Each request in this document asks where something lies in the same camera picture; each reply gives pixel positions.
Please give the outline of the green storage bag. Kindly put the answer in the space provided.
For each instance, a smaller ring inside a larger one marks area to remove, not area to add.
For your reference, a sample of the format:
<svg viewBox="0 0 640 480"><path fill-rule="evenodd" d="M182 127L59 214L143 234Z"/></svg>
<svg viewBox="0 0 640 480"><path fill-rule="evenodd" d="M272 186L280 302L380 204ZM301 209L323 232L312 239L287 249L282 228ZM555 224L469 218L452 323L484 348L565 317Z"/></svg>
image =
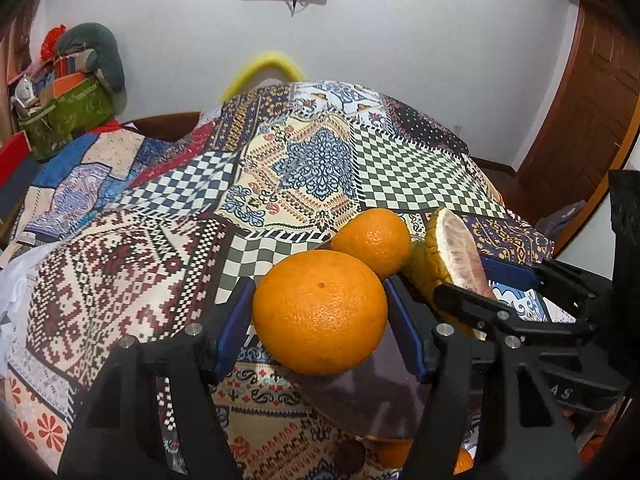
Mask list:
<svg viewBox="0 0 640 480"><path fill-rule="evenodd" d="M110 95L94 77L40 106L18 121L32 154L48 160L78 136L114 118Z"/></svg>

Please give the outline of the large orange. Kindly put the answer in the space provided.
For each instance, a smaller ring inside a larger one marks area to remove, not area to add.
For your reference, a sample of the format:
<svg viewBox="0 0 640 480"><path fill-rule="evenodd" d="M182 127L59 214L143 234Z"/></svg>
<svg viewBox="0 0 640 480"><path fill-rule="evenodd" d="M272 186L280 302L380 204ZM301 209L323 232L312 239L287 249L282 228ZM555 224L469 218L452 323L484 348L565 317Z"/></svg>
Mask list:
<svg viewBox="0 0 640 480"><path fill-rule="evenodd" d="M314 249L285 258L262 278L253 322L266 350L289 370L336 375L378 348L387 300L381 281L364 263Z"/></svg>
<svg viewBox="0 0 640 480"><path fill-rule="evenodd" d="M346 223L332 238L331 249L357 258L384 281L408 261L411 236L397 214L374 208Z"/></svg>

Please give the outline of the grey plush toy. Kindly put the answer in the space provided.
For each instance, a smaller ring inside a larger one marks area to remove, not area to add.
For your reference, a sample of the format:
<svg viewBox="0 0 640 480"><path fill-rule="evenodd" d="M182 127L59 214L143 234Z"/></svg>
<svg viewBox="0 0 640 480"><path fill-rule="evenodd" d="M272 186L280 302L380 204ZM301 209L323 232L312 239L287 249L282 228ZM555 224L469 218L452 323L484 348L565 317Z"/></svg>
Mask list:
<svg viewBox="0 0 640 480"><path fill-rule="evenodd" d="M111 94L125 90L125 73L114 34L99 23L82 23L56 40L54 55L70 58L74 69L93 74Z"/></svg>

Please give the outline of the striped red gold curtain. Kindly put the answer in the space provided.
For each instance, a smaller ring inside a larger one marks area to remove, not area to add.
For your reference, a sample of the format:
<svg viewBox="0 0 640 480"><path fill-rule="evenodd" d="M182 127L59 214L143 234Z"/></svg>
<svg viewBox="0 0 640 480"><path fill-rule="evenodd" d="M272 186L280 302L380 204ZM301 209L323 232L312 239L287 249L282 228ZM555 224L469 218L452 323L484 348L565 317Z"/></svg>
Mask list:
<svg viewBox="0 0 640 480"><path fill-rule="evenodd" d="M10 110L10 84L32 64L30 30L40 0L26 0L1 37L0 58L0 138L1 144L14 133Z"/></svg>

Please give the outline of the dark brown chestnut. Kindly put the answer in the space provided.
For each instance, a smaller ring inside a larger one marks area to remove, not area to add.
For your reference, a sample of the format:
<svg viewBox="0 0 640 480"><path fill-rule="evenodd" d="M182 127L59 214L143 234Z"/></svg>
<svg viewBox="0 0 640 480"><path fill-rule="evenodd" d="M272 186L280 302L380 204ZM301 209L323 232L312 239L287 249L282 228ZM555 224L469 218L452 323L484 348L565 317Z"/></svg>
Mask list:
<svg viewBox="0 0 640 480"><path fill-rule="evenodd" d="M339 476L358 474L366 463L367 449L357 439L340 442L335 450L334 465Z"/></svg>

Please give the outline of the red decoration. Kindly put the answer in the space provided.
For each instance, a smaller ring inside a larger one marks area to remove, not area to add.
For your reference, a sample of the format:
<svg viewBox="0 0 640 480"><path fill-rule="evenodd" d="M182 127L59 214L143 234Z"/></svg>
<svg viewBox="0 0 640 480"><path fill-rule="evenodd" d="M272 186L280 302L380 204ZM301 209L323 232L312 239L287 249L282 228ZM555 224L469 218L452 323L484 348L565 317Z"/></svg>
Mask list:
<svg viewBox="0 0 640 480"><path fill-rule="evenodd" d="M51 28L44 36L40 48L40 58L47 62L51 58L54 58L55 44L65 34L66 26L58 25Z"/></svg>

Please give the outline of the small tangerine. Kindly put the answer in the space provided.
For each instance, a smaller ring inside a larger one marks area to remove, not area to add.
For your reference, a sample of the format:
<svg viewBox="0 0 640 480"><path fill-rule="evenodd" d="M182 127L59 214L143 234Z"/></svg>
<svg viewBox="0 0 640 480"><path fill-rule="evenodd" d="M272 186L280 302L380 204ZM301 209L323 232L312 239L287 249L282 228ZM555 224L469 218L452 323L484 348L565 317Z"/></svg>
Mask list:
<svg viewBox="0 0 640 480"><path fill-rule="evenodd" d="M473 468L474 460L469 451L465 448L459 448L456 464L454 465L454 475L462 474Z"/></svg>

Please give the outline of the wooden door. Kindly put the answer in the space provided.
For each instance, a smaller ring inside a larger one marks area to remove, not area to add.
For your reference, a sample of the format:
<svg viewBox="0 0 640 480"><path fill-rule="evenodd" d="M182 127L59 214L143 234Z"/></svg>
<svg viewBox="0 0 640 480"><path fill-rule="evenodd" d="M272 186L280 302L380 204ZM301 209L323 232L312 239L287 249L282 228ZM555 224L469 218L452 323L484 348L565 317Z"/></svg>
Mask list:
<svg viewBox="0 0 640 480"><path fill-rule="evenodd" d="M518 170L535 223L589 200L623 144L639 99L639 43L604 6L579 6L561 87Z"/></svg>

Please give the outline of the patchwork patterned bedspread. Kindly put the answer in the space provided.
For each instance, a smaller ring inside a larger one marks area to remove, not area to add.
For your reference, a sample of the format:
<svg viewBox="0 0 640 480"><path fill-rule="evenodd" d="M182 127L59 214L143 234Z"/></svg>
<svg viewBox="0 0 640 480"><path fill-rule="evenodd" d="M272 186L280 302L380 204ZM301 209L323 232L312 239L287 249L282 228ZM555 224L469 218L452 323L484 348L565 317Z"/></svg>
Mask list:
<svg viewBox="0 0 640 480"><path fill-rule="evenodd" d="M57 470L81 397L121 336L169 337L316 248L369 208L413 237L446 207L488 256L531 264L553 244L514 212L466 144L359 84L277 84L201 114L175 142L87 133L39 171L1 255L6 407Z"/></svg>

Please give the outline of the purple plate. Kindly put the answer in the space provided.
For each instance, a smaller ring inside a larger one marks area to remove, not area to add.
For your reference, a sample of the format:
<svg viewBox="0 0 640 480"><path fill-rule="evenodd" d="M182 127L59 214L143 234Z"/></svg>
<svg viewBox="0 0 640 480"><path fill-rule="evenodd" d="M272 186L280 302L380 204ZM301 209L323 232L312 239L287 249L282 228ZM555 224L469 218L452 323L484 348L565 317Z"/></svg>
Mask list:
<svg viewBox="0 0 640 480"><path fill-rule="evenodd" d="M300 396L336 426L372 440L408 440L418 430L430 392L405 367L386 328L366 362L342 374L308 376L292 370L288 380Z"/></svg>

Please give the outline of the red box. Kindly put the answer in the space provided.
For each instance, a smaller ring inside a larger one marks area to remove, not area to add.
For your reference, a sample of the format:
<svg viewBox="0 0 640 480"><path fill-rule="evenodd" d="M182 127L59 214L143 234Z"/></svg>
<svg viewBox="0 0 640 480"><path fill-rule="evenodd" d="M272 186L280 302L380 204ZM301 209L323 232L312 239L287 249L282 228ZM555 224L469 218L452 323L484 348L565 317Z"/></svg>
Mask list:
<svg viewBox="0 0 640 480"><path fill-rule="evenodd" d="M25 130L15 133L0 150L0 185L4 185L22 161L32 152Z"/></svg>

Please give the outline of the pomelo wedge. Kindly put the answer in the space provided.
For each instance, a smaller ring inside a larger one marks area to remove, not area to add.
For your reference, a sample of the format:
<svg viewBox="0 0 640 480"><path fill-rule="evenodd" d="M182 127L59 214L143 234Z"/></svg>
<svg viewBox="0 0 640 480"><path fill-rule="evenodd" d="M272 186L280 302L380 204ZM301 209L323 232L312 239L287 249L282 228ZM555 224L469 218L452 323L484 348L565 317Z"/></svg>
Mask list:
<svg viewBox="0 0 640 480"><path fill-rule="evenodd" d="M435 304L435 288L445 283L490 300L496 299L488 285L471 232L450 209L440 207L432 214L424 239L411 244L409 259L401 272L428 301L434 315L461 330L465 336L480 340L486 338L480 330L464 325Z"/></svg>

